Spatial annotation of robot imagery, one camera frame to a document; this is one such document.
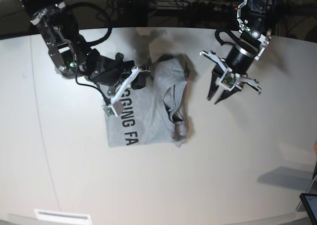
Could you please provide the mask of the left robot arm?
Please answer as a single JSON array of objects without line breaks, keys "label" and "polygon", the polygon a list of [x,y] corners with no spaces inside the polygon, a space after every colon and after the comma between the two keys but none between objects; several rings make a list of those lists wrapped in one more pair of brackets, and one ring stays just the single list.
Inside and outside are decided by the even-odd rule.
[{"label": "left robot arm", "polygon": [[245,85],[258,94],[262,92],[259,82],[248,76],[248,70],[254,61],[260,59],[270,43],[272,27],[265,21],[271,7],[272,0],[242,0],[235,8],[240,36],[237,37],[230,30],[220,29],[214,34],[221,46],[231,46],[227,57],[220,58],[214,51],[200,52],[201,56],[215,63],[207,100],[211,100],[220,88],[223,91],[216,103],[241,92]]}]

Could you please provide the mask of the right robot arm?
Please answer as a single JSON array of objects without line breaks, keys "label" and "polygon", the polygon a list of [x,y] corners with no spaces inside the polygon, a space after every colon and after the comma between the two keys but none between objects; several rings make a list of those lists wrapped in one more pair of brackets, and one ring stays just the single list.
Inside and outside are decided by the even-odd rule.
[{"label": "right robot arm", "polygon": [[[149,68],[137,66],[134,61],[125,61],[124,55],[117,53],[114,59],[100,54],[95,46],[105,42],[112,33],[112,22],[107,12],[99,6],[78,2],[71,5],[65,0],[20,0],[23,8],[45,41],[48,54],[57,74],[65,79],[87,80],[83,86],[101,91],[101,86],[120,90],[123,84],[133,90],[146,86]],[[87,7],[101,12],[108,24],[107,32],[99,39],[86,41],[79,33],[79,24],[73,10]]]}]

